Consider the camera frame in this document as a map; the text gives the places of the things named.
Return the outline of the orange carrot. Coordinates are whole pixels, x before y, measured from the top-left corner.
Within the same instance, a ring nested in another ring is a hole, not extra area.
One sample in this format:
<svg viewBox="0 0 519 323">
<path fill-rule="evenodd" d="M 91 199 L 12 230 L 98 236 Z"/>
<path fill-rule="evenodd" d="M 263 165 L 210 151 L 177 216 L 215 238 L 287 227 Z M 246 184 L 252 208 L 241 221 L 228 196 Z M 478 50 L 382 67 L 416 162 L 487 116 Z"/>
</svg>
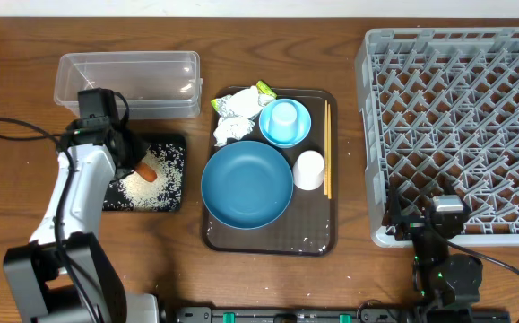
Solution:
<svg viewBox="0 0 519 323">
<path fill-rule="evenodd" d="M 144 161 L 140 161 L 135 166 L 134 171 L 147 182 L 153 182 L 158 177 L 156 171 Z"/>
</svg>

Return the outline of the pile of white rice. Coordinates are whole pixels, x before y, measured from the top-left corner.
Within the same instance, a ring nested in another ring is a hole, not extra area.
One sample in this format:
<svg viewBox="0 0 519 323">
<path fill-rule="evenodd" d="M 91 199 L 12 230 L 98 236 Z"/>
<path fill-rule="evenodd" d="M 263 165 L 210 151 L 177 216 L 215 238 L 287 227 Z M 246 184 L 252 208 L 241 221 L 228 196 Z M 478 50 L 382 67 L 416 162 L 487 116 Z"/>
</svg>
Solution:
<svg viewBox="0 0 519 323">
<path fill-rule="evenodd" d="M 181 144 L 150 144 L 143 162 L 157 173 L 157 179 L 147 182 L 136 172 L 112 185 L 121 193 L 125 209 L 135 211 L 176 211 L 181 205 L 185 148 Z"/>
</svg>

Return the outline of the large blue plate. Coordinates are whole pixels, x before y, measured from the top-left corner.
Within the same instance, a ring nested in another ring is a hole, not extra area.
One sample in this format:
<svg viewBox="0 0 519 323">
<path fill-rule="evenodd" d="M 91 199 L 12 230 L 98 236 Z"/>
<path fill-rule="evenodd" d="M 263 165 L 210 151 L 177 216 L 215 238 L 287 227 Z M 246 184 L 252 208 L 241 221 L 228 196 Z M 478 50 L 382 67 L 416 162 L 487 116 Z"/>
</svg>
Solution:
<svg viewBox="0 0 519 323">
<path fill-rule="evenodd" d="M 268 144 L 228 144 L 207 162 L 201 181 L 203 203 L 220 223 L 254 230 L 276 221 L 294 190 L 287 160 Z"/>
</svg>

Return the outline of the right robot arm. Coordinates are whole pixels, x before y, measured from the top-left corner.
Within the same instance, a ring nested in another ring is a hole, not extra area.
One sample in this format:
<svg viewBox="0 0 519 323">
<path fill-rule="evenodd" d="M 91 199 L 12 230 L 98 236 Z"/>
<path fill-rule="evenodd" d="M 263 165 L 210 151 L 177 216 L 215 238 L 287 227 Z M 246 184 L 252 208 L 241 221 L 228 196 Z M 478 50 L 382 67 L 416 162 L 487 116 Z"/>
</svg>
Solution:
<svg viewBox="0 0 519 323">
<path fill-rule="evenodd" d="M 431 197 L 416 214 L 402 212 L 402 195 L 389 186 L 387 222 L 397 240 L 409 240 L 415 252 L 413 283 L 423 300 L 413 310 L 415 322 L 472 322 L 471 306 L 480 300 L 481 261 L 454 254 L 450 239 L 458 235 L 471 208 L 450 187 Z"/>
</svg>

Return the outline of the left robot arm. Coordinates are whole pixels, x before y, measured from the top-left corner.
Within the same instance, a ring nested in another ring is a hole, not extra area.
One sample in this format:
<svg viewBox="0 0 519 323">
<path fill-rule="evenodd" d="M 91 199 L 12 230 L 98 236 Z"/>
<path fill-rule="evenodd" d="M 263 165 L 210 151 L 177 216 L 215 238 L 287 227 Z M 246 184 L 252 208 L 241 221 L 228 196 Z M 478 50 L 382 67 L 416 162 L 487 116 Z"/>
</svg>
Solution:
<svg viewBox="0 0 519 323">
<path fill-rule="evenodd" d="M 28 244 L 10 248 L 4 273 L 24 322 L 158 322 L 152 294 L 125 291 L 99 244 L 108 185 L 139 161 L 119 121 L 75 120 L 52 135 L 58 176 Z"/>
</svg>

